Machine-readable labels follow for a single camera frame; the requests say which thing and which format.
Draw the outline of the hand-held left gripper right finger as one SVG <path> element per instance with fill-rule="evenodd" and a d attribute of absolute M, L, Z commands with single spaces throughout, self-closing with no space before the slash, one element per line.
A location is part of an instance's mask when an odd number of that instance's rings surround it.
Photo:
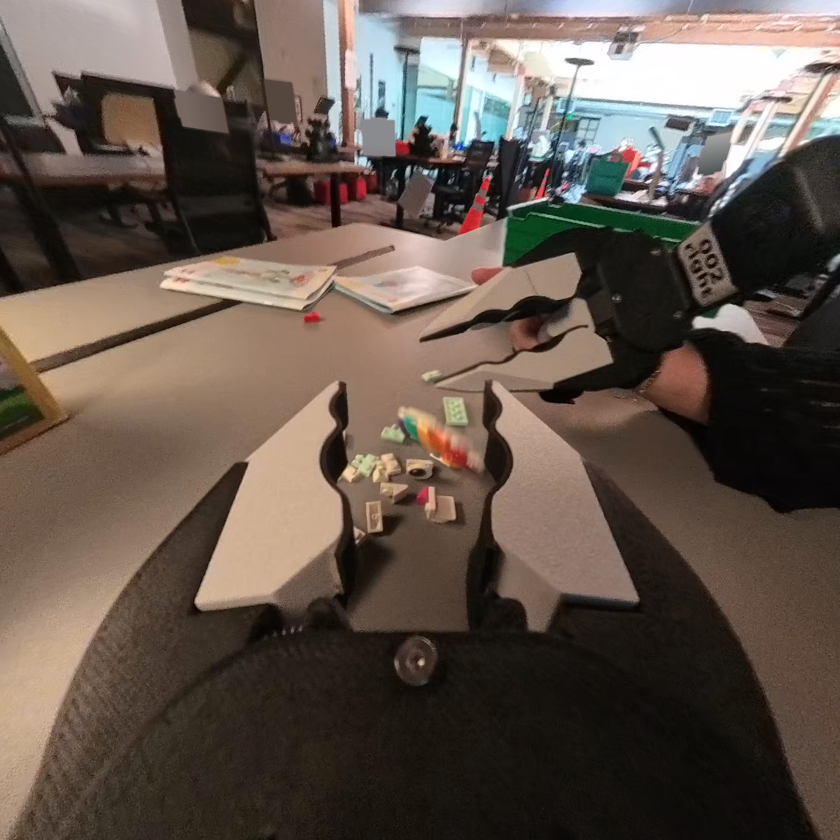
<path fill-rule="evenodd" d="M 484 389 L 482 624 L 512 610 L 547 633 L 565 607 L 627 612 L 639 595 L 578 452 L 501 384 Z"/>

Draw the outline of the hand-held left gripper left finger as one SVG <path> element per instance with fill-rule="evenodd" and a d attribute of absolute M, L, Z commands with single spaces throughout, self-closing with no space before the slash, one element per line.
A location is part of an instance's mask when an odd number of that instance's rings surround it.
<path fill-rule="evenodd" d="M 347 606 L 357 566 L 353 515 L 338 487 L 348 422 L 346 384 L 335 381 L 247 458 L 197 610 L 268 605 L 304 616 L 320 599 Z"/>

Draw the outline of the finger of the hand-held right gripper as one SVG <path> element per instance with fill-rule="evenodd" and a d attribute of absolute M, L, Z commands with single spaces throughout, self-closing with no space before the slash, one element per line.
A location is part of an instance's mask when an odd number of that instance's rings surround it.
<path fill-rule="evenodd" d="M 421 342 L 474 329 L 540 318 L 541 341 L 591 333 L 592 315 L 578 297 L 583 271 L 573 254 L 508 267 L 439 314 L 419 335 Z"/>
<path fill-rule="evenodd" d="M 504 360 L 472 364 L 438 381 L 439 389 L 480 392 L 497 382 L 509 392 L 546 392 L 613 364 L 608 342 L 579 325 L 550 336 L 537 350 L 521 350 Z"/>

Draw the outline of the rainbow lego plate assembly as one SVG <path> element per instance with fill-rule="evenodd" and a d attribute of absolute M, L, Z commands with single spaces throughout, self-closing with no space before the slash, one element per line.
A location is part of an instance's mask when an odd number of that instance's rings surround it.
<path fill-rule="evenodd" d="M 484 457 L 469 439 L 434 415 L 412 406 L 400 406 L 397 417 L 408 437 L 445 466 L 469 469 L 477 474 L 484 470 Z"/>

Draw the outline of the person's right forearm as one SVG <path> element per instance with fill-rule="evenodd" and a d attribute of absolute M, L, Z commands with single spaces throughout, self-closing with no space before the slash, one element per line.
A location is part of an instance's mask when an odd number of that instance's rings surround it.
<path fill-rule="evenodd" d="M 692 434 L 715 481 L 781 512 L 839 508 L 839 354 L 695 330 L 708 422 Z"/>

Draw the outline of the white and pink lego piece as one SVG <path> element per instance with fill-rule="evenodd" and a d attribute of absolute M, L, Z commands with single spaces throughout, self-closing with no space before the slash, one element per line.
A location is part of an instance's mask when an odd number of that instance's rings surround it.
<path fill-rule="evenodd" d="M 416 494 L 416 504 L 423 508 L 427 520 L 435 523 L 450 523 L 457 520 L 455 499 L 443 495 L 433 486 L 424 486 Z"/>

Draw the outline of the lego instruction booklet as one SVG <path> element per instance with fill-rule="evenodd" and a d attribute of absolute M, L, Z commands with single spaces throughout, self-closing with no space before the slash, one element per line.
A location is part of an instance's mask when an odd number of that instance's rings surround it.
<path fill-rule="evenodd" d="M 333 288 L 345 297 L 386 314 L 398 314 L 463 297 L 476 289 L 464 280 L 413 266 L 364 277 L 335 276 Z"/>
<path fill-rule="evenodd" d="M 206 298 L 217 298 L 224 301 L 248 303 L 268 308 L 292 310 L 304 312 L 314 308 L 316 304 L 330 291 L 331 285 L 320 289 L 316 295 L 309 299 L 300 300 L 291 297 L 269 295 L 263 292 L 245 290 L 241 288 L 219 287 L 205 284 L 196 280 L 187 280 L 177 277 L 167 277 L 161 282 L 161 289 L 176 291 L 188 295 Z"/>
<path fill-rule="evenodd" d="M 305 300 L 329 285 L 336 269 L 335 265 L 308 266 L 221 256 L 170 268 L 164 272 L 164 278 L 177 277 Z"/>

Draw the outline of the yellow lego set box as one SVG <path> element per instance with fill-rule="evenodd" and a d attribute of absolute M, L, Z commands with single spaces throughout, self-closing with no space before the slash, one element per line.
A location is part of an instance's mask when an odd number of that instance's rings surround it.
<path fill-rule="evenodd" d="M 1 454 L 63 424 L 68 413 L 1 331 Z"/>

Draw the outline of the person's right hand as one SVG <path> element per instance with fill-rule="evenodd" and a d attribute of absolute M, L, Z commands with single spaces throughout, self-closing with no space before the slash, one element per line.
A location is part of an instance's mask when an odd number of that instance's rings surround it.
<path fill-rule="evenodd" d="M 500 267 L 479 267 L 472 270 L 471 279 L 482 286 L 500 272 Z M 542 325 L 543 320 L 539 317 L 514 321 L 510 327 L 512 348 L 535 350 L 539 346 Z M 705 361 L 690 343 L 664 353 L 652 373 L 632 390 L 663 411 L 696 424 L 709 423 L 709 374 Z"/>

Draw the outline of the green carry basket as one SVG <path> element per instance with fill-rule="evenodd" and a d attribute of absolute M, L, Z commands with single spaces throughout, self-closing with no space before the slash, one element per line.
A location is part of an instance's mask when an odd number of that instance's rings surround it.
<path fill-rule="evenodd" d="M 591 158 L 584 189 L 589 194 L 614 197 L 623 190 L 629 162 L 621 155 L 598 155 Z"/>

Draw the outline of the pile of small white pieces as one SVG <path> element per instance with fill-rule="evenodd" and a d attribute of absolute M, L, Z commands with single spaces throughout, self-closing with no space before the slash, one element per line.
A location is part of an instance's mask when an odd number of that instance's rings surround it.
<path fill-rule="evenodd" d="M 364 524 L 366 533 L 380 534 L 385 526 L 385 508 L 397 506 L 408 501 L 415 494 L 413 487 L 406 480 L 426 480 L 434 474 L 434 463 L 431 459 L 409 458 L 402 463 L 394 454 L 378 455 L 380 463 L 371 478 L 364 477 L 350 466 L 344 467 L 339 480 L 347 484 L 354 484 L 362 479 L 368 479 L 378 487 L 378 497 L 364 504 Z"/>

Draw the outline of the white panel board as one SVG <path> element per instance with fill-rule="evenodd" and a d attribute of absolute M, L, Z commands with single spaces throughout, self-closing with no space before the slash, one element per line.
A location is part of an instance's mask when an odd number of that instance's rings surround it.
<path fill-rule="evenodd" d="M 398 208 L 406 217 L 419 218 L 427 199 L 433 194 L 434 181 L 423 171 L 415 171 L 405 184 L 397 200 Z"/>

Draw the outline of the row of red storage bins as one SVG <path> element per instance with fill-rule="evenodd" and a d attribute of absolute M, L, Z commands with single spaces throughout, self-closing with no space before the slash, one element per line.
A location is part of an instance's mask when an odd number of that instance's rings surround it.
<path fill-rule="evenodd" d="M 343 175 L 339 178 L 339 199 L 342 205 L 361 202 L 369 195 L 377 193 L 379 183 L 377 175 L 369 172 L 363 175 Z M 313 180 L 311 194 L 316 204 L 331 204 L 331 180 L 323 177 Z"/>

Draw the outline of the dark wooden desk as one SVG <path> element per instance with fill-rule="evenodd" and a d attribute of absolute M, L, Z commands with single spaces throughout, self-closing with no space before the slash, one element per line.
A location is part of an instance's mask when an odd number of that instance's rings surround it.
<path fill-rule="evenodd" d="M 366 167 L 349 161 L 314 162 L 306 160 L 267 161 L 257 160 L 257 171 L 266 179 L 289 177 L 328 178 L 331 225 L 342 225 L 341 181 L 346 175 L 362 175 Z"/>
<path fill-rule="evenodd" d="M 125 188 L 137 186 L 153 191 L 167 187 L 165 165 L 160 157 L 116 154 L 31 153 L 19 164 L 1 153 L 1 184 L 20 186 L 29 180 L 40 189 Z"/>

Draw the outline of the black office chair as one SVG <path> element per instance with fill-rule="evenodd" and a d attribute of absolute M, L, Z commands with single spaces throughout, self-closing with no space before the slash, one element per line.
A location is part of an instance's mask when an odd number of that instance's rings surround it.
<path fill-rule="evenodd" d="M 186 128 L 177 116 L 173 90 L 154 96 L 166 196 L 174 218 L 155 216 L 148 229 L 176 258 L 276 239 L 259 189 L 256 125 L 249 107 L 219 102 L 227 121 L 225 133 Z"/>

